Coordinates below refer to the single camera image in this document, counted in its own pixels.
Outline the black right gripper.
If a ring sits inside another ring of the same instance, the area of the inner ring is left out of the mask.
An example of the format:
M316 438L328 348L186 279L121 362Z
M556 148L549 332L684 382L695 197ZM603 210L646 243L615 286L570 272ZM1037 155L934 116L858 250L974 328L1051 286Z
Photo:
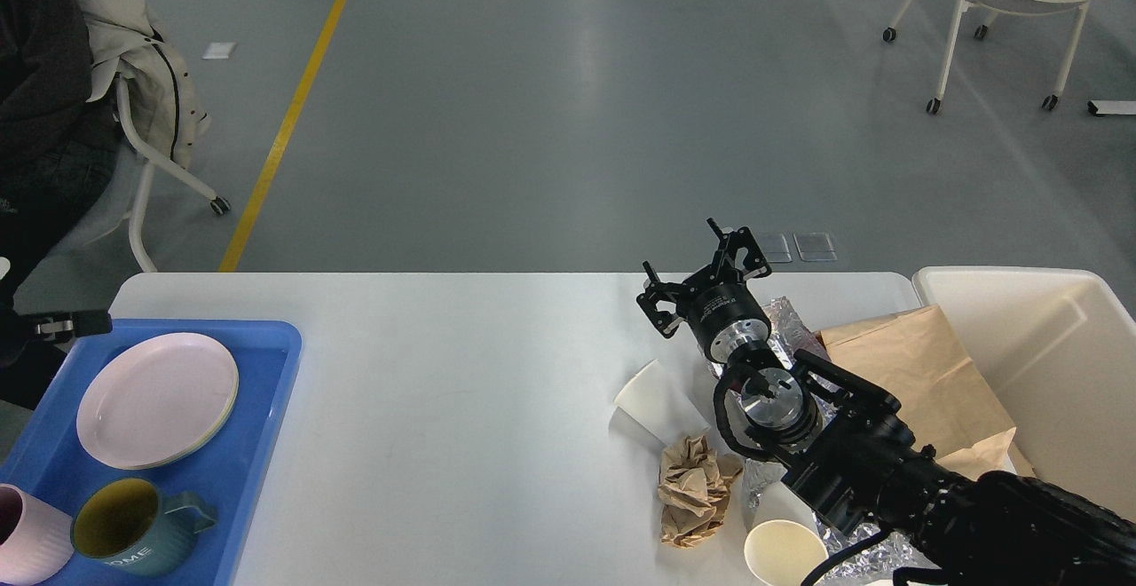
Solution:
M771 323L746 284L770 277L771 265L749 226L726 229L715 218L705 221L718 238L707 266L707 285L661 281L644 261L648 279L636 303L665 340L686 321L702 354L727 365L735 351L769 350Z

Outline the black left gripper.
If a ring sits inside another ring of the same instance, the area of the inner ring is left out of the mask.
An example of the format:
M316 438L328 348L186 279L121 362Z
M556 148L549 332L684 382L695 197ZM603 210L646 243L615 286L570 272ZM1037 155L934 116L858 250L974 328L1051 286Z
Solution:
M1 304L1 368L9 368L23 355L28 344L44 342L62 344L81 337L109 334L112 319L109 311L78 310L45 313L23 313Z

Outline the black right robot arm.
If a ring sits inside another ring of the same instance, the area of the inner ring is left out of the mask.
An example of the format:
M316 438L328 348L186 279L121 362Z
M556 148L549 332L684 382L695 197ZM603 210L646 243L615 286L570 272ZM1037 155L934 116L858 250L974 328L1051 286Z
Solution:
M788 489L824 524L844 534L877 526L803 575L804 585L895 533L932 562L901 566L895 585L1131 585L1131 521L1051 482L1006 471L966 479L938 464L933 446L913 447L888 391L807 350L785 367L747 286L772 271L754 234L710 229L710 262L679 282L645 263L637 304L667 338L687 324L721 365L715 429L730 451L783 464Z

